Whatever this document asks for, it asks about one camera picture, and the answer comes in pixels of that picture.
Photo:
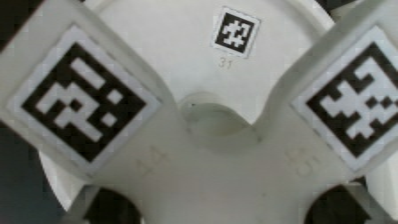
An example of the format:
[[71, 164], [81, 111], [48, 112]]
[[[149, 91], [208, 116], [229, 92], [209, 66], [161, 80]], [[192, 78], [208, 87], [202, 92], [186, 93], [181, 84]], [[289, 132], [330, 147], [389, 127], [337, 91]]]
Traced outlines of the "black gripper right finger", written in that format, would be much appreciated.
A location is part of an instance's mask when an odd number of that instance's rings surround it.
[[303, 224], [394, 224], [366, 187], [337, 185], [316, 198]]

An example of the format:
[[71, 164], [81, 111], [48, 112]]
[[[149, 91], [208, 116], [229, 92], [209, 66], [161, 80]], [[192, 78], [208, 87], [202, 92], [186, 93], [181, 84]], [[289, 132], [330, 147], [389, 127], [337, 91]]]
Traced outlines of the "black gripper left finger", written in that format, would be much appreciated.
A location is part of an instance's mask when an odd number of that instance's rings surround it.
[[115, 191], [85, 185], [60, 224], [142, 224], [142, 214], [135, 204]]

